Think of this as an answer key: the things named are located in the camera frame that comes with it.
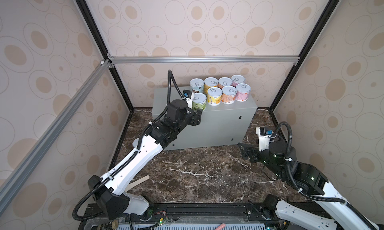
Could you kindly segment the green label can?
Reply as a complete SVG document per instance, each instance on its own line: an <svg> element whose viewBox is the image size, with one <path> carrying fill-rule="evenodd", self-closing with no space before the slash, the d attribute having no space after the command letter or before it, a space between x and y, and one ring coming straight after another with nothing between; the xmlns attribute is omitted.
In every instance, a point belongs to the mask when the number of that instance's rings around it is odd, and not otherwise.
<svg viewBox="0 0 384 230"><path fill-rule="evenodd" d="M204 111L206 109L206 102L207 102L207 97L205 94L194 93L192 109L193 110L201 109L202 111Z"/></svg>

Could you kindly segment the teal can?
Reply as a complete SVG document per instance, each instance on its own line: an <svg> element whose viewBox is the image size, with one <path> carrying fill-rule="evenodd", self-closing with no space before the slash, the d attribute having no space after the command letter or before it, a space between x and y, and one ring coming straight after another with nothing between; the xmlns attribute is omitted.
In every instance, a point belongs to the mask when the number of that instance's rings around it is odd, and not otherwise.
<svg viewBox="0 0 384 230"><path fill-rule="evenodd" d="M190 88L193 93L203 93L205 82L200 78L194 78L190 81Z"/></svg>

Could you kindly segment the yellow label can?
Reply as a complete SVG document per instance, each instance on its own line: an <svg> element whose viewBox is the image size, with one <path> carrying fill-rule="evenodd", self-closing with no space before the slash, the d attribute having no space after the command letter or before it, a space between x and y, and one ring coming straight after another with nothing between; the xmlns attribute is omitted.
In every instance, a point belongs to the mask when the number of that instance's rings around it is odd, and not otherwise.
<svg viewBox="0 0 384 230"><path fill-rule="evenodd" d="M218 80L215 77L207 77L204 84L204 94L208 94L209 88L218 86Z"/></svg>

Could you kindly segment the brown orange label can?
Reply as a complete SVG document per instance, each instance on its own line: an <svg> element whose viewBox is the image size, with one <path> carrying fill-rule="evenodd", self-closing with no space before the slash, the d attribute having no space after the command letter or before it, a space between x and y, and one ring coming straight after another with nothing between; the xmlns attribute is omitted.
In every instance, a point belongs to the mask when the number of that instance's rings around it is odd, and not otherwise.
<svg viewBox="0 0 384 230"><path fill-rule="evenodd" d="M233 104L235 102L235 97L237 90L233 86L224 86L222 88L222 97L221 102L224 104Z"/></svg>

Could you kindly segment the orange pink label can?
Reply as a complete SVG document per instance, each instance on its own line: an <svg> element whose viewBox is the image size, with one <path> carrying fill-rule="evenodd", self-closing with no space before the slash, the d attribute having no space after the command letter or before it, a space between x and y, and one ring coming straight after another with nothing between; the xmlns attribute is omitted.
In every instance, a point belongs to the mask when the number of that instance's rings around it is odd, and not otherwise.
<svg viewBox="0 0 384 230"><path fill-rule="evenodd" d="M223 89L225 86L232 86L233 81L231 78L228 77L221 77L218 80L218 88Z"/></svg>

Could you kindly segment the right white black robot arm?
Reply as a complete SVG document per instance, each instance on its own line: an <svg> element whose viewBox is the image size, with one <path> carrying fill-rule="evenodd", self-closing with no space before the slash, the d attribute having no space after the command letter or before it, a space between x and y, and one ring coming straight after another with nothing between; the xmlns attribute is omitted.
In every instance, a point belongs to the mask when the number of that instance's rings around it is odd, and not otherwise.
<svg viewBox="0 0 384 230"><path fill-rule="evenodd" d="M285 141L261 141L258 146L238 144L244 160L261 163L300 195L318 204L329 218L320 217L269 194L263 216L273 215L309 230L379 230L361 214L316 167L297 161L296 150Z"/></svg>

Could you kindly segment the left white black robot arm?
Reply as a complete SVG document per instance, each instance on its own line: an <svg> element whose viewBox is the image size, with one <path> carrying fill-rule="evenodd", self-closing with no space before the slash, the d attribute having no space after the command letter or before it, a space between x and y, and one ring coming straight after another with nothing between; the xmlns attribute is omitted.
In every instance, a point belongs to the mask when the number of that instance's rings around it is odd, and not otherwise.
<svg viewBox="0 0 384 230"><path fill-rule="evenodd" d="M114 168L101 177L89 179L90 192L74 207L72 217L86 221L100 215L114 220L123 214L147 215L150 203L143 196L127 192L127 186L137 173L157 154L177 139L186 126L198 126L203 110L193 110L185 100L176 99L168 103L162 114L150 122L141 132L137 146ZM101 212L80 216L80 207L94 197Z"/></svg>

